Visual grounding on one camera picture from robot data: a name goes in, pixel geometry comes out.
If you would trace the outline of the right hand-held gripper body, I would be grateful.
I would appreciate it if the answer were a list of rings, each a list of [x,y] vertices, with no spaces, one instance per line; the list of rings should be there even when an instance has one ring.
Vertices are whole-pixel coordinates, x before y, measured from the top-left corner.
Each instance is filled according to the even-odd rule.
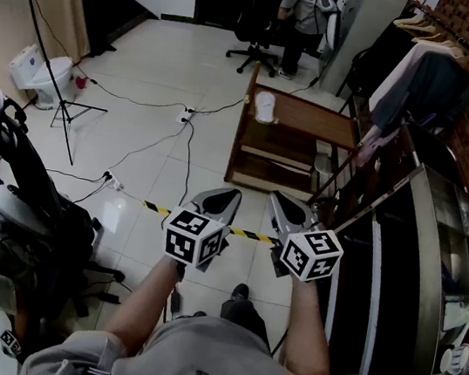
[[[294,276],[303,283],[332,275],[342,256],[333,230],[288,234],[271,249],[276,276]]]

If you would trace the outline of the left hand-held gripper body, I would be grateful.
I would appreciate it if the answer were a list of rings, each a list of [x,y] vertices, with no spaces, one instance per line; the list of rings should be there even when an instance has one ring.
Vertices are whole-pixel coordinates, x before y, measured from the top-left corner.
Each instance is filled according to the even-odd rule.
[[[166,256],[204,273],[227,247],[229,227],[203,214],[177,207],[163,224],[162,249]]]

